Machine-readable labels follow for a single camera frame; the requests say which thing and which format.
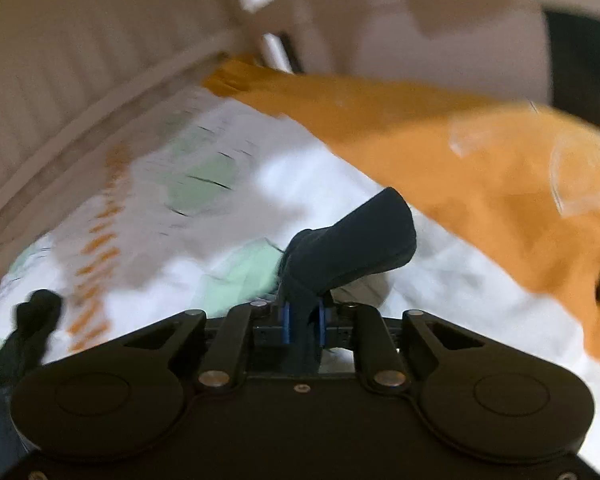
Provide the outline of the black zip hoodie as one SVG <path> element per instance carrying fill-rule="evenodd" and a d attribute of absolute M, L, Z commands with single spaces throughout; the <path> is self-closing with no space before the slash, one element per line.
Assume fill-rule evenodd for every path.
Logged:
<path fill-rule="evenodd" d="M 410 381 L 379 311 L 330 294 L 415 250 L 411 209 L 386 188 L 333 226 L 299 232 L 272 300 L 222 318 L 186 310 L 51 363 L 42 356 L 62 300 L 37 290 L 0 351 L 0 479 L 361 477 Z"/>

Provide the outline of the white leaf-print bed sheet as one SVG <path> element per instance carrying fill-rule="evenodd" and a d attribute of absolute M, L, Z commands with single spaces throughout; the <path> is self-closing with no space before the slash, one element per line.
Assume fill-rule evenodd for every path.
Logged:
<path fill-rule="evenodd" d="M 37 288 L 66 300 L 48 360 L 188 308 L 223 314 L 273 286 L 294 234 L 385 186 L 412 208 L 415 257 L 336 297 L 572 370 L 594 394 L 581 453 L 600 470 L 600 129 L 531 102 L 238 60 L 144 99 L 0 221 L 0 348 Z"/>

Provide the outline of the cream wooden bed frame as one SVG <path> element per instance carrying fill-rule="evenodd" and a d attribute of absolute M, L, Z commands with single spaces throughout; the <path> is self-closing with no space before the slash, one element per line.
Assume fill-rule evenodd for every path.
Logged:
<path fill-rule="evenodd" d="M 550 96 L 548 11 L 600 0 L 0 0 L 0 263 L 57 223 L 60 196 L 123 119 L 174 96 L 261 32 L 286 32 L 317 84 L 409 79 Z"/>

